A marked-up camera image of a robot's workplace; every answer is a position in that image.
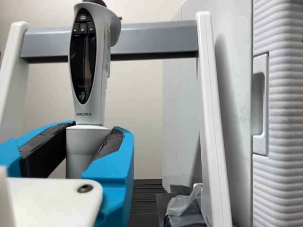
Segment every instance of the black foam padding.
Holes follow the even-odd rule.
[[[118,151],[123,141],[123,138],[124,135],[122,132],[117,129],[113,129],[111,133],[107,136],[105,142],[102,144],[98,152],[96,153],[94,160]]]
[[[105,4],[105,2],[103,0],[83,0],[83,1],[96,3],[96,4],[99,4],[101,6],[107,7],[107,5]]]
[[[48,177],[66,158],[67,127],[75,122],[58,124],[32,138],[19,148],[22,177]]]

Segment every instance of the white panel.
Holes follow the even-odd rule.
[[[250,0],[187,0],[182,6],[183,20],[195,19],[198,11],[212,15],[232,219],[238,227],[251,226],[251,5]]]
[[[11,25],[0,69],[0,143],[21,135],[29,65],[19,58],[23,34],[29,25]]]
[[[181,9],[174,20],[182,20]],[[202,182],[196,88],[195,58],[163,61],[162,177],[168,192],[171,184]]]
[[[254,1],[254,55],[269,53],[268,157],[253,155],[254,226],[303,226],[303,2]]]
[[[197,105],[203,173],[201,211],[208,227],[231,227],[232,215],[210,13],[199,12],[196,20],[199,46]]]

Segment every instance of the white wall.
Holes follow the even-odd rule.
[[[170,21],[183,0],[107,0],[123,23]],[[0,51],[9,26],[71,26],[79,0],[0,0]],[[162,62],[113,62],[108,81],[106,126],[122,126],[135,136],[135,178],[161,178]],[[51,122],[73,119],[67,63],[32,65],[23,133]]]

